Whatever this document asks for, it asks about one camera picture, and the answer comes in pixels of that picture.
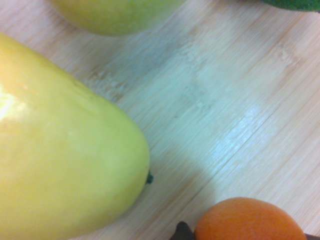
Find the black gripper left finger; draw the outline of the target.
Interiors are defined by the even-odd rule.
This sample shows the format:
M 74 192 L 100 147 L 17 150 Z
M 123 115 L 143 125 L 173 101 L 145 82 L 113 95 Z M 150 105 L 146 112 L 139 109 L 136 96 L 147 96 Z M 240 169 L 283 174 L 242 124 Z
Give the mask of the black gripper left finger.
M 175 232 L 172 235 L 172 240 L 195 240 L 194 233 L 190 229 L 189 225 L 180 221 L 175 228 Z

